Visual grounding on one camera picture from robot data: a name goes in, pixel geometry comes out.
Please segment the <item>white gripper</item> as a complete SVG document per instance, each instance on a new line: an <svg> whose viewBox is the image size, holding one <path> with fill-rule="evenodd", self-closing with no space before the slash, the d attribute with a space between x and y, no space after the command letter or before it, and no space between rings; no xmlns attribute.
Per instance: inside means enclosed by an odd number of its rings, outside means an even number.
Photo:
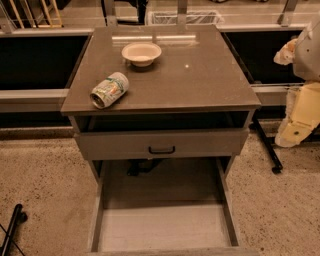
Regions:
<svg viewBox="0 0 320 256"><path fill-rule="evenodd" d="M288 91L288 119L277 131L275 144L290 148L299 145L320 123L320 83L309 82Z"/></svg>

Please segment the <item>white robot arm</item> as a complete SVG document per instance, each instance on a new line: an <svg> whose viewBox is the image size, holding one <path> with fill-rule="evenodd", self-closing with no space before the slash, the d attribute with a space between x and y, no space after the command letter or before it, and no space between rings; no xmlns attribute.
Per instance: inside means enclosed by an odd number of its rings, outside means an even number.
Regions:
<svg viewBox="0 0 320 256"><path fill-rule="evenodd" d="M292 64L294 75L304 80L301 87L288 90L285 118L275 137L278 146L294 147L320 124L320 13L276 53L273 61Z"/></svg>

